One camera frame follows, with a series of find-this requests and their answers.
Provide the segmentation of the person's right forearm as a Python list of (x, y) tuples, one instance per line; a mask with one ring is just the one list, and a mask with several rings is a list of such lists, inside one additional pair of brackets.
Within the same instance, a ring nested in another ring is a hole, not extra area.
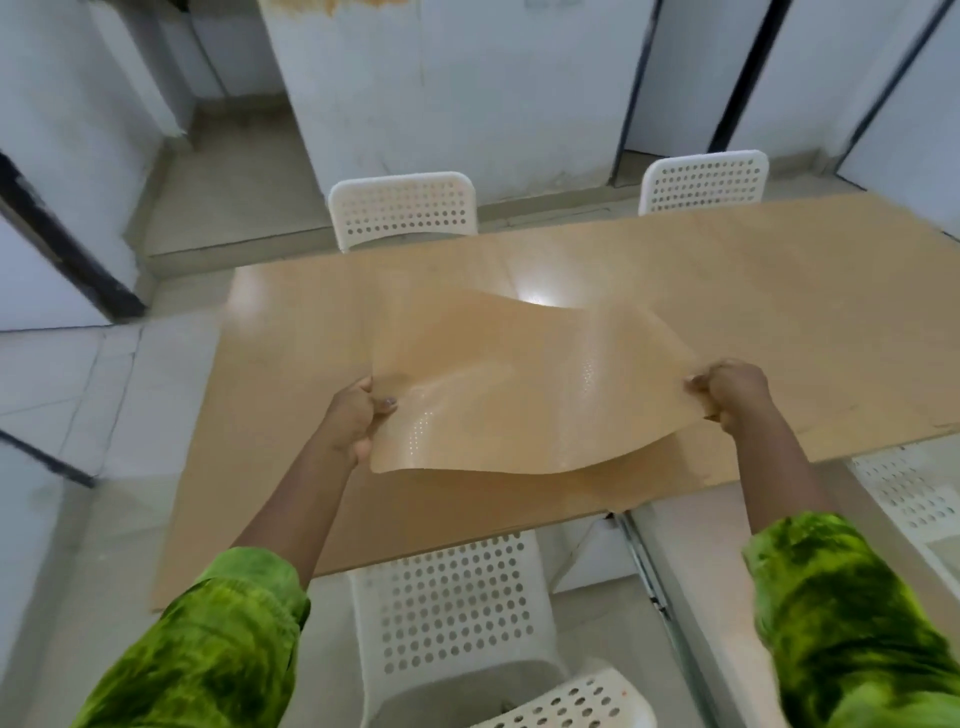
[(845, 517), (799, 507), (819, 493), (774, 405), (722, 409), (744, 494), (767, 511), (743, 549), (754, 623), (790, 728), (960, 728), (960, 662), (914, 592)]

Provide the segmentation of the tan flexible table mat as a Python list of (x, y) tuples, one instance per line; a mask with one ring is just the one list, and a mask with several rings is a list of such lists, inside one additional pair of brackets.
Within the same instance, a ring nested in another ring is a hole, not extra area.
[(711, 416), (685, 386), (690, 348), (626, 300), (555, 307), (389, 284), (370, 310), (374, 384), (398, 407), (378, 474), (554, 475), (639, 451)]

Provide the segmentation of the person's left forearm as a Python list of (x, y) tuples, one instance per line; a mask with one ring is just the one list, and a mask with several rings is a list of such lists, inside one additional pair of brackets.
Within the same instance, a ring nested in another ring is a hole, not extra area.
[(280, 728), (310, 609), (289, 560), (230, 548), (102, 675), (70, 728)]

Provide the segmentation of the person's left hand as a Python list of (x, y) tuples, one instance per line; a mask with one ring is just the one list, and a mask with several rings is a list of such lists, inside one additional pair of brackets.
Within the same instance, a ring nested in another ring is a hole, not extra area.
[(330, 450), (344, 455), (352, 467), (369, 456), (374, 435), (395, 413), (386, 418), (372, 420), (370, 396), (390, 397), (375, 393), (375, 378), (371, 374), (334, 394), (318, 426), (320, 442)]

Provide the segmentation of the person's right hand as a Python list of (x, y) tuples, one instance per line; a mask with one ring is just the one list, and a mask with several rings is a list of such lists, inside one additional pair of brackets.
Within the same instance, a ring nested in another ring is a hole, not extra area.
[(712, 374), (714, 405), (705, 405), (710, 412), (707, 417), (716, 421), (733, 439), (741, 439), (782, 418), (760, 367), (726, 358), (708, 364), (690, 376), (694, 374)]

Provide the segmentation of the white perforated plastic chair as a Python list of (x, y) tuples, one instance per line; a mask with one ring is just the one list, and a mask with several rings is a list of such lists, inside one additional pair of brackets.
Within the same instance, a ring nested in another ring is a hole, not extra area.
[(918, 444), (848, 460), (853, 474), (902, 537), (960, 602), (960, 555), (944, 560), (934, 547), (960, 549), (960, 491)]
[(760, 203), (769, 171), (769, 157), (759, 150), (661, 158), (643, 175), (637, 214)]
[(611, 665), (566, 665), (532, 530), (348, 576), (361, 728), (658, 728)]
[(409, 235), (478, 235), (476, 192), (459, 172), (345, 179), (325, 197), (342, 253)]

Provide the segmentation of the metal table leg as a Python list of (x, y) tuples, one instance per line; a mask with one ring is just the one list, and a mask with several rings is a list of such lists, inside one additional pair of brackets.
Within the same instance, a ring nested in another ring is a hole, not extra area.
[(710, 689), (695, 659), (687, 636), (670, 606), (666, 589), (636, 522), (628, 512), (613, 513), (613, 519), (626, 541), (630, 557), (643, 582), (648, 599), (663, 624), (667, 640), (678, 664), (678, 670), (700, 716), (703, 728), (719, 728)]

